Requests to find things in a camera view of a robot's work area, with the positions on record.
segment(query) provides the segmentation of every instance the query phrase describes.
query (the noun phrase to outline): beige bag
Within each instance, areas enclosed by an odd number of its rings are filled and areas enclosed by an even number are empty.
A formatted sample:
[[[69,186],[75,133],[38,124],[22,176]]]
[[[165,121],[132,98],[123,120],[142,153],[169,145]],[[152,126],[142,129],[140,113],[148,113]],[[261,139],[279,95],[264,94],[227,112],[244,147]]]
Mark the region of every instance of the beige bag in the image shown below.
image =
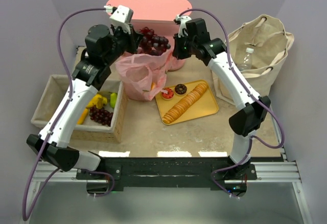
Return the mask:
[[[293,34],[285,31],[279,19],[263,14],[230,33],[228,39],[230,55],[236,65],[244,58],[246,48],[254,49],[252,69],[242,74],[261,96],[268,95],[293,45]],[[213,78],[217,97],[233,104],[220,78],[215,73]]]

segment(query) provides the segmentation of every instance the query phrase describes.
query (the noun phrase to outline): pink plastic bag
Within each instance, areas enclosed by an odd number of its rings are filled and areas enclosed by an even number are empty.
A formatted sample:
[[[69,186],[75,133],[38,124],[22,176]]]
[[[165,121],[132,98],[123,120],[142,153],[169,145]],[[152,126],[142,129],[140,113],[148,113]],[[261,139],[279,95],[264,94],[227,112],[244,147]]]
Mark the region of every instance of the pink plastic bag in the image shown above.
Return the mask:
[[[172,58],[172,51],[166,51],[161,56],[134,54],[116,62],[127,96],[133,100],[152,100],[165,86]]]

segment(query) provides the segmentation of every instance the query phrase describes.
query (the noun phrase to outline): bread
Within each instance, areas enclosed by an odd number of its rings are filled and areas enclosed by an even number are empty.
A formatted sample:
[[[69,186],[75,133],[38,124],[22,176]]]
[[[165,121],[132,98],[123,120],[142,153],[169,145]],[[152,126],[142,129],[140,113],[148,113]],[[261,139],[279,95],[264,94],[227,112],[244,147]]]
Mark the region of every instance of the bread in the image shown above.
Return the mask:
[[[197,85],[191,92],[184,96],[180,101],[178,101],[162,118],[162,121],[166,124],[170,124],[176,121],[180,116],[182,116],[187,109],[191,107],[195,102],[197,102],[205,91],[208,89],[207,83],[201,83]]]

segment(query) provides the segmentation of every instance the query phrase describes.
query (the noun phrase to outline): clear water bottle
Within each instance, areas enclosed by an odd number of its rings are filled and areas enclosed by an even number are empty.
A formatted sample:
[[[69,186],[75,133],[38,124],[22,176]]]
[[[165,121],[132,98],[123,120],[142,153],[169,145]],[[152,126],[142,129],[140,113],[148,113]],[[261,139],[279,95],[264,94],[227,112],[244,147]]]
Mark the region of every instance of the clear water bottle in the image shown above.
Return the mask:
[[[246,55],[241,63],[237,66],[240,71],[250,70],[252,68],[252,53],[254,49],[246,48]]]

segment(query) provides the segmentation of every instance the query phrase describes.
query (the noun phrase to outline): bunch of grapes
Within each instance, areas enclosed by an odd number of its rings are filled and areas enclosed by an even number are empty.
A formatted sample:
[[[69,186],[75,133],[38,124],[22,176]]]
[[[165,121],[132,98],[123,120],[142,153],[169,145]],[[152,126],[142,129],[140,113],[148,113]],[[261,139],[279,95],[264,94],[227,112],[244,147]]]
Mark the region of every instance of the bunch of grapes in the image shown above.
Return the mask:
[[[167,38],[164,36],[158,36],[154,33],[153,29],[144,27],[139,30],[143,34],[140,47],[142,48],[141,53],[150,54],[154,56],[160,56],[167,49],[170,49],[170,44]]]
[[[96,106],[93,106],[90,108],[89,115],[91,120],[110,127],[113,113],[105,110],[105,108],[98,109]]]

